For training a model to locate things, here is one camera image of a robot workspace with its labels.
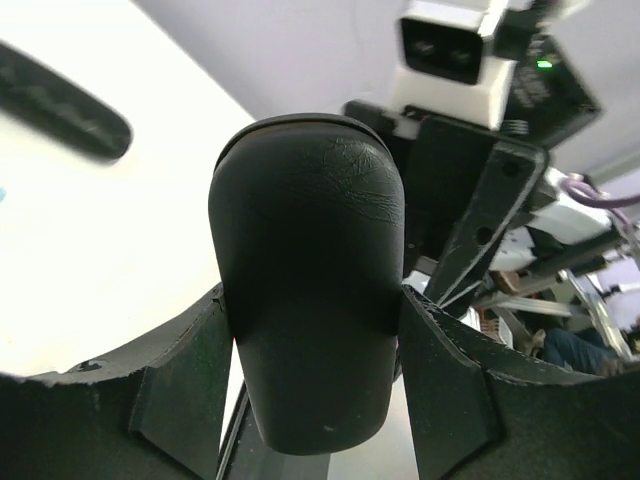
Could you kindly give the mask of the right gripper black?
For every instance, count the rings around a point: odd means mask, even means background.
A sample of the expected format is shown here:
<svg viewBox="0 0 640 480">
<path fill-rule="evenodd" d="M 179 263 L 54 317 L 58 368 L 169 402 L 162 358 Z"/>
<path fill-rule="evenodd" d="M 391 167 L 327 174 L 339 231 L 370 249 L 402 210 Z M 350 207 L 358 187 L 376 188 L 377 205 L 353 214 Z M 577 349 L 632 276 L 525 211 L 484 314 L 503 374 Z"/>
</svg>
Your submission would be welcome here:
<svg viewBox="0 0 640 480">
<path fill-rule="evenodd" d="M 601 111 L 550 34 L 536 36 L 516 66 L 495 130 L 414 106 L 395 113 L 351 100 L 343 107 L 382 138 L 400 171 L 406 259 L 443 254 L 427 286 L 441 309 L 483 283 L 509 224 L 521 226 L 544 207 L 532 200 L 552 150 Z"/>
</svg>

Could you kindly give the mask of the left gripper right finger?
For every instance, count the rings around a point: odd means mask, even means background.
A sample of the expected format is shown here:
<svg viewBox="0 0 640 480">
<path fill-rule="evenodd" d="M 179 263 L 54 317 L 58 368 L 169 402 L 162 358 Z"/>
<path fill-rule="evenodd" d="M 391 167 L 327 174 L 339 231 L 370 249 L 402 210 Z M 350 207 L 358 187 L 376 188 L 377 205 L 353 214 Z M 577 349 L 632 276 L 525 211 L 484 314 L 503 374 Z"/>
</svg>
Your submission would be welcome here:
<svg viewBox="0 0 640 480">
<path fill-rule="evenodd" d="M 405 287 L 399 351 L 423 479 L 635 479 L 639 376 L 506 348 Z"/>
</svg>

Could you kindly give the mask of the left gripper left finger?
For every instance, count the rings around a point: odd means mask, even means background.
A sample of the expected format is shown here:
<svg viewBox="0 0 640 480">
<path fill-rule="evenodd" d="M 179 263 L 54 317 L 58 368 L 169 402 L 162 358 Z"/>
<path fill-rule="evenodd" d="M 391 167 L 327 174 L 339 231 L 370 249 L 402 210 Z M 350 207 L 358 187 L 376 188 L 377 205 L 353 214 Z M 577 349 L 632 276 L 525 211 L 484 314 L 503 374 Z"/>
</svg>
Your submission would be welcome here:
<svg viewBox="0 0 640 480">
<path fill-rule="evenodd" d="M 215 478 L 231 349 L 216 286 L 66 373 L 2 375 L 2 478 Z"/>
</svg>

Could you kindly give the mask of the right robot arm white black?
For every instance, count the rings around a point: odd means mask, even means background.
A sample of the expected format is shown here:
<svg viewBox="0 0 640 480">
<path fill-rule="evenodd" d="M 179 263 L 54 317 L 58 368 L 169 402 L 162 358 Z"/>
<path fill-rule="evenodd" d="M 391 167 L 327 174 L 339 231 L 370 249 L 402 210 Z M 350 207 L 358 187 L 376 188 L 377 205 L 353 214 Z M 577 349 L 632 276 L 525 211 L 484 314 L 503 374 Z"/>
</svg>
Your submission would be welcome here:
<svg viewBox="0 0 640 480">
<path fill-rule="evenodd" d="M 517 66 L 509 105 L 517 116 L 495 131 L 435 113 L 344 105 L 380 137 L 399 173 L 404 244 L 393 261 L 408 277 L 421 258 L 432 260 L 429 296 L 440 306 L 468 306 L 488 273 L 550 277 L 622 242 L 613 216 L 564 193 L 565 178 L 550 165 L 571 120 L 598 110 L 551 36 L 537 36 Z"/>
</svg>

